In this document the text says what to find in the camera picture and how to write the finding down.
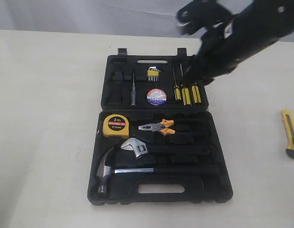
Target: gray wall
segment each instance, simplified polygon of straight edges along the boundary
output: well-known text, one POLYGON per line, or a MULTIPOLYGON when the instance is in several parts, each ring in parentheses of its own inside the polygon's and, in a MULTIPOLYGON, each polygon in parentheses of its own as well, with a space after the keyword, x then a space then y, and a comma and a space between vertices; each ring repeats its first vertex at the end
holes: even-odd
MULTIPOLYGON (((190 1, 0 0, 0 29, 180 37, 174 16, 190 1)), ((235 13, 251 1, 220 0, 235 13)))

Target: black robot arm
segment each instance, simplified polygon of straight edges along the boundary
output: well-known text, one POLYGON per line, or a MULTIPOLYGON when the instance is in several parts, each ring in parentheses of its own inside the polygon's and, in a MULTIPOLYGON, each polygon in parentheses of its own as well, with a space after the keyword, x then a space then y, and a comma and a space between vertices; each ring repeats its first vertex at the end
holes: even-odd
POLYGON ((176 15, 181 34, 207 32, 185 69, 186 83, 231 73, 239 63, 294 32, 294 0, 254 0, 233 15, 216 0, 194 0, 176 15))

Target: tool kit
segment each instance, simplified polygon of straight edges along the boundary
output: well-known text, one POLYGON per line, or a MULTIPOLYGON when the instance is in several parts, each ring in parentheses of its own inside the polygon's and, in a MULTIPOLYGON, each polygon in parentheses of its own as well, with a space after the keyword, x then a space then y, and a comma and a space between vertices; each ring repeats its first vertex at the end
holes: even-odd
POLYGON ((88 199, 132 202, 227 202, 233 196, 204 85, 182 84, 186 48, 176 56, 107 59, 88 199), (142 185, 183 192, 142 193, 142 185))

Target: white table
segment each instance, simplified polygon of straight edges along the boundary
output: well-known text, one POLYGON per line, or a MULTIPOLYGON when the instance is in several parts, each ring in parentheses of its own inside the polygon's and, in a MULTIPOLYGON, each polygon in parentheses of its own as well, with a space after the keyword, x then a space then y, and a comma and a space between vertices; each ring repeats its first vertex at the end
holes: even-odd
POLYGON ((108 55, 197 51, 199 40, 0 30, 0 228, 294 228, 294 43, 206 90, 234 197, 227 203, 92 206, 87 187, 108 55))

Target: black plastic case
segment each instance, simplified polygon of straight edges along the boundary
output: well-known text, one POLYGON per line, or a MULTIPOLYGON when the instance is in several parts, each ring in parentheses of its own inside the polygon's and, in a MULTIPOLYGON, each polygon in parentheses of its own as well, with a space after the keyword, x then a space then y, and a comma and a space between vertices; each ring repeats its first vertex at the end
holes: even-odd
POLYGON ((183 106, 175 101, 173 87, 176 80, 181 81, 180 63, 184 66, 191 57, 187 56, 185 48, 178 48, 176 56, 128 56, 125 48, 119 48, 118 55, 107 59, 106 74, 103 85, 97 135, 95 140, 93 161, 88 186, 88 199, 93 205, 104 203, 129 204, 131 202, 177 202, 201 201, 227 202, 233 196, 225 161, 211 114, 207 111, 208 101, 203 84, 198 84, 201 103, 183 106), (142 60, 164 60, 167 63, 139 63, 142 60), (156 66, 161 70, 159 82, 147 81, 147 69, 156 66), (132 75, 135 71, 135 86, 137 89, 137 105, 130 106, 130 91, 132 75), (147 93, 153 88, 166 92, 167 102, 161 106, 153 106, 147 102, 147 93), (129 137, 135 137, 147 144, 159 148, 179 147, 184 151, 186 139, 175 135, 163 136, 159 132, 140 131, 137 127, 143 124, 158 123, 162 119, 189 121, 193 134, 191 146, 207 147, 208 154, 146 154, 137 159, 133 152, 120 149, 125 141, 118 137, 105 137, 102 134, 103 122, 110 114, 120 114, 129 121, 129 137), (99 178, 96 176, 102 156, 114 147, 110 158, 112 169, 123 168, 162 168, 186 167, 215 167, 214 174, 156 174, 156 173, 122 173, 112 174, 108 182, 108 196, 98 194, 99 178), (182 193, 139 193, 140 184, 180 184, 185 191, 182 193))

